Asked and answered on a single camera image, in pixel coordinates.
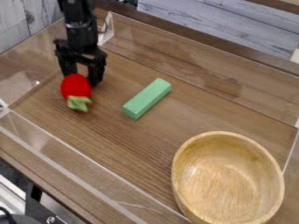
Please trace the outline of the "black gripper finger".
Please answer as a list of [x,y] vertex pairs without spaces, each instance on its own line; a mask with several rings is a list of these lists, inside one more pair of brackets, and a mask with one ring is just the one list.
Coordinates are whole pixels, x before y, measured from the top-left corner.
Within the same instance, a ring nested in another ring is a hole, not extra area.
[[71,57],[60,56],[59,63],[60,63],[60,70],[64,76],[68,76],[70,74],[75,74],[78,72],[76,61]]
[[95,87],[102,81],[106,72],[107,58],[100,57],[88,63],[88,83]]

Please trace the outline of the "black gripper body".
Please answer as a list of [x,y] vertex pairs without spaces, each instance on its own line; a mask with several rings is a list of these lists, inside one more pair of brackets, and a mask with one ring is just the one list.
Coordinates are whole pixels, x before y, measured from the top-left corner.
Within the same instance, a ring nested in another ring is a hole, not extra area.
[[104,63],[106,53],[99,49],[96,21],[66,24],[67,38],[56,38],[55,54],[60,63]]

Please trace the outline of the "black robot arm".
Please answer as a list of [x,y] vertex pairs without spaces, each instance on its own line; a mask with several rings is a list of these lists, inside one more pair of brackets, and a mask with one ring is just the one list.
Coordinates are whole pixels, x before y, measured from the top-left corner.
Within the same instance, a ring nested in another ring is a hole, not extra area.
[[88,84],[95,87],[106,72],[107,54],[99,48],[98,17],[94,0],[58,0],[64,16],[67,38],[56,38],[55,54],[64,76],[78,72],[78,64],[88,68]]

